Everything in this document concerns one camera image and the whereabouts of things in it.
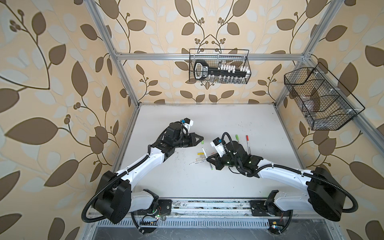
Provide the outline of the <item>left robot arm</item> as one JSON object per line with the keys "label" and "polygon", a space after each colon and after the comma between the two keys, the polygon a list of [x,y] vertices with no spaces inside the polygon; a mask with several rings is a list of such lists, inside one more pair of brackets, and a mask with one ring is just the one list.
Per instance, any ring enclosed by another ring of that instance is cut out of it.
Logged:
{"label": "left robot arm", "polygon": [[128,167],[115,173],[103,174],[96,193],[86,203],[81,219],[85,223],[95,223],[108,219],[113,224],[119,223],[127,214],[142,211],[145,216],[158,217],[162,207],[159,197],[144,189],[133,192],[139,181],[154,168],[165,162],[177,148],[195,147],[203,137],[190,132],[193,121],[185,118],[170,123],[156,141],[148,145],[148,151]]}

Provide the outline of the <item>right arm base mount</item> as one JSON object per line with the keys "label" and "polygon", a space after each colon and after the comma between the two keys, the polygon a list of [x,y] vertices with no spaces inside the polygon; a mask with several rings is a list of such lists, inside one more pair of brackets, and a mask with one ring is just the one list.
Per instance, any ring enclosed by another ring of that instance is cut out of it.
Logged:
{"label": "right arm base mount", "polygon": [[265,200],[250,201],[250,208],[253,217],[289,217],[292,211],[282,211],[274,203],[267,203]]}

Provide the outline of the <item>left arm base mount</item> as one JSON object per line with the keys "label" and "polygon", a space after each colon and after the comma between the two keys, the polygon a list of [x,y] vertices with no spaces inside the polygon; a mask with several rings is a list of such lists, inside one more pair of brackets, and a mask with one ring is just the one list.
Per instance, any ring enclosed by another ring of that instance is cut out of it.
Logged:
{"label": "left arm base mount", "polygon": [[168,216],[172,211],[171,199],[159,199],[152,203],[149,209],[134,211],[139,216]]}

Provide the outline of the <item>white pen with black print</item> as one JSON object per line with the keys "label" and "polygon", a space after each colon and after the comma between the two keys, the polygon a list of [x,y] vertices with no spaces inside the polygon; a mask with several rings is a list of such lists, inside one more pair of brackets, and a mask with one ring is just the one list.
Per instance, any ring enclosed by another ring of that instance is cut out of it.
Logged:
{"label": "white pen with black print", "polygon": [[190,163],[189,165],[196,165],[196,164],[200,164],[200,163],[205,163],[207,160],[201,160],[201,161],[195,161],[193,163]]}

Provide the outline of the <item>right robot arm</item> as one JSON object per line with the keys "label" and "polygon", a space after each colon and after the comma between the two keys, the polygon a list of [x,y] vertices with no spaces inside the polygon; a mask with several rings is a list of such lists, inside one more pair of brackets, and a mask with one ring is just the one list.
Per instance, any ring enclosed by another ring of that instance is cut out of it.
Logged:
{"label": "right robot arm", "polygon": [[216,150],[207,158],[216,170],[234,167],[247,178],[269,179],[296,189],[294,192],[272,190],[262,210],[270,215],[280,215],[294,210],[315,212],[321,217],[338,222],[343,213],[354,213],[359,204],[325,169],[294,169],[273,163],[259,156],[248,154],[244,147],[233,141],[225,132],[211,142]]}

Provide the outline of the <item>red white pen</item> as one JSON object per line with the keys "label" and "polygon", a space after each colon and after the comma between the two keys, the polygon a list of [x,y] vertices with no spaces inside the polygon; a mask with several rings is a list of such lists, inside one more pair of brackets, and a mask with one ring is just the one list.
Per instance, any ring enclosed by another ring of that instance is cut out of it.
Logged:
{"label": "red white pen", "polygon": [[251,155],[251,147],[250,147],[250,141],[247,141],[247,146],[248,146],[248,153]]}

